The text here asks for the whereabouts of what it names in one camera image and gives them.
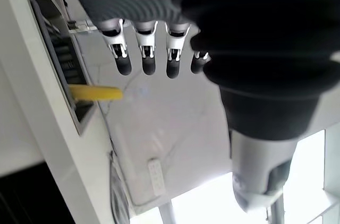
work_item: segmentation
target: yellow handle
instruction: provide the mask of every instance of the yellow handle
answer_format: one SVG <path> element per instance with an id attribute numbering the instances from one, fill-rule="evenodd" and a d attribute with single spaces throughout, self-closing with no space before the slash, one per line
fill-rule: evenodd
<path id="1" fill-rule="evenodd" d="M 75 100 L 97 101 L 119 100 L 123 98 L 123 92 L 115 87 L 69 84 L 69 88 Z"/>

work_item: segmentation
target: window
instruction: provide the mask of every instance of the window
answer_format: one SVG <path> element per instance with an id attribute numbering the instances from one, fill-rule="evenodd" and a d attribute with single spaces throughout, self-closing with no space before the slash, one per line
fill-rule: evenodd
<path id="1" fill-rule="evenodd" d="M 327 204 L 324 191 L 325 131 L 301 140 L 284 186 L 285 222 L 307 223 Z"/>
<path id="2" fill-rule="evenodd" d="M 267 224 L 265 209 L 247 214 L 239 207 L 231 173 L 172 199 L 172 204 L 177 224 Z"/>
<path id="3" fill-rule="evenodd" d="M 322 224 L 322 216 L 319 215 L 336 204 L 323 191 L 324 164 L 325 131 L 297 144 L 290 176 L 284 186 L 285 224 Z M 231 173 L 175 197 L 172 205 L 176 224 L 268 223 L 265 209 L 245 213 L 239 207 L 233 193 Z M 152 209 L 133 218 L 131 223 L 160 224 L 162 218 L 158 209 Z"/>
<path id="4" fill-rule="evenodd" d="M 163 224 L 158 208 L 153 208 L 130 219 L 130 224 Z"/>

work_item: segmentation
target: white wall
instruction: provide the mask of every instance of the white wall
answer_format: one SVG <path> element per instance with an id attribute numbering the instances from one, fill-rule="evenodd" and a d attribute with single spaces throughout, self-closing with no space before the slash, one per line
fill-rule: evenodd
<path id="1" fill-rule="evenodd" d="M 7 53 L 0 49 L 0 55 Z M 0 63 L 0 177 L 43 161 Z"/>
<path id="2" fill-rule="evenodd" d="M 94 113 L 79 136 L 28 0 L 0 3 L 0 63 L 22 109 L 18 116 L 27 120 L 75 222 L 114 223 L 111 144 L 100 113 Z"/>

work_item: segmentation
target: metal rod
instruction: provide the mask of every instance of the metal rod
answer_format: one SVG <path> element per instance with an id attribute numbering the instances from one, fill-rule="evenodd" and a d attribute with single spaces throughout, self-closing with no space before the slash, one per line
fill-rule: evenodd
<path id="1" fill-rule="evenodd" d="M 171 201 L 161 205 L 159 207 L 159 212 L 161 219 L 163 220 L 163 224 L 176 224 L 174 209 L 172 207 Z"/>

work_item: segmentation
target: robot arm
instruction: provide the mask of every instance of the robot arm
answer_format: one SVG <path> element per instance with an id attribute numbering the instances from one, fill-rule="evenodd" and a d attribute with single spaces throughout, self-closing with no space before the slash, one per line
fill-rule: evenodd
<path id="1" fill-rule="evenodd" d="M 203 71 L 220 88 L 232 131 L 236 199 L 245 210 L 272 204 L 282 193 L 296 139 L 307 129 L 320 95 L 340 80 L 340 65 L 330 60 L 340 49 L 339 0 L 80 1 L 114 47 L 123 74 L 131 70 L 118 66 L 130 63 L 125 41 L 119 33 L 104 33 L 114 30 L 102 27 L 106 18 L 166 21 L 170 78 L 179 73 L 186 22 L 199 27 L 191 39 L 193 63 L 209 53 Z M 140 47 L 147 46 L 138 38 Z"/>

